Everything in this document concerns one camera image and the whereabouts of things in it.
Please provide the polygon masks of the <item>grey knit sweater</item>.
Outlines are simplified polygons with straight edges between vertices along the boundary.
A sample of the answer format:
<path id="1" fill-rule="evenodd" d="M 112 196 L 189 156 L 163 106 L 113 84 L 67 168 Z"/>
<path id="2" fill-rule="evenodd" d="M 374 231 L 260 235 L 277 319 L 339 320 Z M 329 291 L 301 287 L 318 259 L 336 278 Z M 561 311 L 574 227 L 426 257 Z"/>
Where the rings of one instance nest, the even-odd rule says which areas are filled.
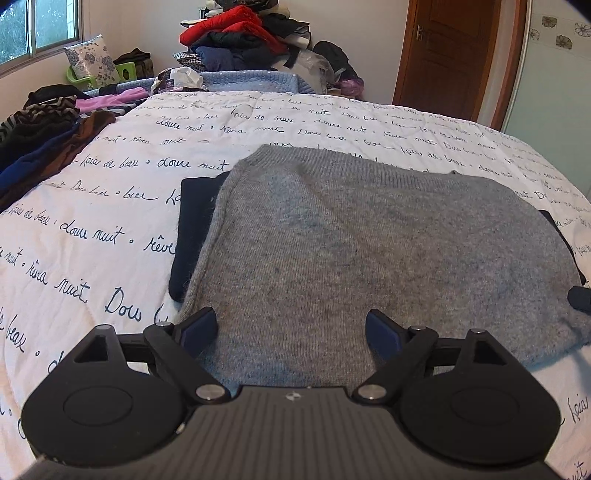
<path id="1" fill-rule="evenodd" d="M 493 180 L 263 146 L 217 194 L 179 315 L 215 311 L 201 359 L 225 385 L 353 388 L 375 368 L 373 309 L 485 329 L 533 366 L 589 342 L 580 282 L 555 226 Z"/>

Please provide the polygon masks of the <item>pile of clothes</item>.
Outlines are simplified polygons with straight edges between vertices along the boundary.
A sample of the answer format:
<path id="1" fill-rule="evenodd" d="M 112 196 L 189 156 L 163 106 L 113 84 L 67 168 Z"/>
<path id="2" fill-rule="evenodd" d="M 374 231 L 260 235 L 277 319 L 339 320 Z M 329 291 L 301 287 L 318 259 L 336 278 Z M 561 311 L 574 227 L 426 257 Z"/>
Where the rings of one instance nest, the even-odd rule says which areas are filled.
<path id="1" fill-rule="evenodd" d="M 198 19 L 180 25 L 184 50 L 173 58 L 194 71 L 293 73 L 315 93 L 363 98 L 365 83 L 345 51 L 312 38 L 310 24 L 280 2 L 207 1 Z"/>

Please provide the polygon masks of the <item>brown wooden door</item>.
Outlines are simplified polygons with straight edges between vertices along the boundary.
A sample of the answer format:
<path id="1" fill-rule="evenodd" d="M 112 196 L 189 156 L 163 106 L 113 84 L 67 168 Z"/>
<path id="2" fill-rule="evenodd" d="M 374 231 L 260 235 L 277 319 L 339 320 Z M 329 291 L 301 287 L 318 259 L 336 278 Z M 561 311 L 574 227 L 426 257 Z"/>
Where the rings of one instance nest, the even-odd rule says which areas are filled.
<path id="1" fill-rule="evenodd" d="M 528 18 L 527 1 L 411 1 L 393 103 L 500 130 Z"/>

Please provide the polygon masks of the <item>green plastic basket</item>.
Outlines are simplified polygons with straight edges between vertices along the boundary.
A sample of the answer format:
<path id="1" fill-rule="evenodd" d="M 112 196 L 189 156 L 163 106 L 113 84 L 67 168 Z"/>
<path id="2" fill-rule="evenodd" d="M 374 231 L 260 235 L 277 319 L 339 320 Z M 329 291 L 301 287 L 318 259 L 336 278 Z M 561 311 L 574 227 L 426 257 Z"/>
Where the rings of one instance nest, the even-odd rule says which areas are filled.
<path id="1" fill-rule="evenodd" d="M 133 62 L 127 62 L 115 65 L 115 74 L 111 77 L 108 75 L 100 74 L 96 76 L 87 76 L 78 78 L 73 71 L 72 67 L 69 66 L 66 70 L 66 80 L 79 90 L 86 92 L 92 89 L 106 86 L 113 83 L 122 83 L 127 81 L 134 81 L 137 79 L 136 67 Z"/>

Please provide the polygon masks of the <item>folded clothes stack left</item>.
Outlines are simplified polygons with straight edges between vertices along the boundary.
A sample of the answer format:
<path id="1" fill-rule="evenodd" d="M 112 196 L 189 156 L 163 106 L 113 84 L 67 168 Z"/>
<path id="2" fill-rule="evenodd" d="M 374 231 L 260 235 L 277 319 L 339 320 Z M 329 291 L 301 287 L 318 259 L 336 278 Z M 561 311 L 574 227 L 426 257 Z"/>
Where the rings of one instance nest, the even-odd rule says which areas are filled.
<path id="1" fill-rule="evenodd" d="M 149 96 L 142 86 L 42 87 L 1 123 L 1 209 L 61 172 L 104 128 Z"/>

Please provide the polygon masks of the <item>crumpled white plastic bag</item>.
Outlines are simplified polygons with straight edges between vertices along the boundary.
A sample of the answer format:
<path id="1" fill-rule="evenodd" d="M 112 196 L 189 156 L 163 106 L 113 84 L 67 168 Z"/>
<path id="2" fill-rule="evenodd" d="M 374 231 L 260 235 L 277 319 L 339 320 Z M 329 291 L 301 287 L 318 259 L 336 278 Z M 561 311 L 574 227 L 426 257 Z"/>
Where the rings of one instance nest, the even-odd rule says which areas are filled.
<path id="1" fill-rule="evenodd" d="M 188 67 L 161 71 L 151 85 L 151 94 L 177 91 L 205 91 L 204 78 Z"/>

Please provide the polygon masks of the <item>floral pillow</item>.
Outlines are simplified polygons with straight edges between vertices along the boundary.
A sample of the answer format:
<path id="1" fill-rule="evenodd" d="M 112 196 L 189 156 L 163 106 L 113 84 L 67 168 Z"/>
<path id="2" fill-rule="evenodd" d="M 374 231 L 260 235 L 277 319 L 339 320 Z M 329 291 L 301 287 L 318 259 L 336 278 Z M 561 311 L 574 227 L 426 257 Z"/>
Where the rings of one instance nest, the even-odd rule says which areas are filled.
<path id="1" fill-rule="evenodd" d="M 64 53 L 78 78 L 115 74 L 115 64 L 101 34 L 78 44 L 67 46 Z"/>

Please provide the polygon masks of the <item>window with metal frame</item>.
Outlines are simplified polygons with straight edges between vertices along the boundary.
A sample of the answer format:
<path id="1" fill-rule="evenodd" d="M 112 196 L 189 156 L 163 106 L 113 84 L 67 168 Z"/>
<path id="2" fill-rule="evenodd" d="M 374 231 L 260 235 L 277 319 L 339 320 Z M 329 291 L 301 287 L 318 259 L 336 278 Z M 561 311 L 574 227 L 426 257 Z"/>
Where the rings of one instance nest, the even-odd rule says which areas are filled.
<path id="1" fill-rule="evenodd" d="M 1 74 L 82 39 L 82 2 L 1 2 Z"/>

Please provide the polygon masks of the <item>white quilt with script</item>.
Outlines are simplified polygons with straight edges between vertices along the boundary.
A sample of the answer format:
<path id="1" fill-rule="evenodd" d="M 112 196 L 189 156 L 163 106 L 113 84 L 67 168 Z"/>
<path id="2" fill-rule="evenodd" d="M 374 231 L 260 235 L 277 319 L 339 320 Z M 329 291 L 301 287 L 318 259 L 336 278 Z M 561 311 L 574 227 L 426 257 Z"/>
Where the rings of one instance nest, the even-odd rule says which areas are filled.
<path id="1" fill-rule="evenodd" d="M 106 127 L 1 216 L 1 475 L 34 461 L 21 408 L 98 324 L 135 333 L 176 314 L 167 292 L 180 185 L 270 144 L 495 180 L 551 213 L 583 272 L 590 204 L 542 155 L 477 123 L 342 97 L 164 93 Z"/>

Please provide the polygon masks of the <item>frosted glass wardrobe door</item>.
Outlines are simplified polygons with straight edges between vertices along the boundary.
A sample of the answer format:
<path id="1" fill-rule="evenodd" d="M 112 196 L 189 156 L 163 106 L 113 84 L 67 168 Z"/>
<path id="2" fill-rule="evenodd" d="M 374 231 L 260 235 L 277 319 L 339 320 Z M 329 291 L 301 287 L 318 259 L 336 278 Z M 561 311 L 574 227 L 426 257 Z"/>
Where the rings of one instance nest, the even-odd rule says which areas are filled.
<path id="1" fill-rule="evenodd" d="M 566 1 L 533 1 L 505 132 L 590 195 L 590 21 Z"/>

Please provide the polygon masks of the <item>navy blue garment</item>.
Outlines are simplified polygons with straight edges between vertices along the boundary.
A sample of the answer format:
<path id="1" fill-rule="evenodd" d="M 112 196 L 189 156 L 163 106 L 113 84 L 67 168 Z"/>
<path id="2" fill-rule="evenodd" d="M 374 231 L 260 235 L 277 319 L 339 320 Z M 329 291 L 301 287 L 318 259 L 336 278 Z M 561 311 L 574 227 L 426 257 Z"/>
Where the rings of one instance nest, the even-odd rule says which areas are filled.
<path id="1" fill-rule="evenodd" d="M 216 198 L 229 173 L 214 178 L 186 178 L 181 182 L 177 242 L 168 281 L 168 293 L 182 302 L 211 227 Z"/>

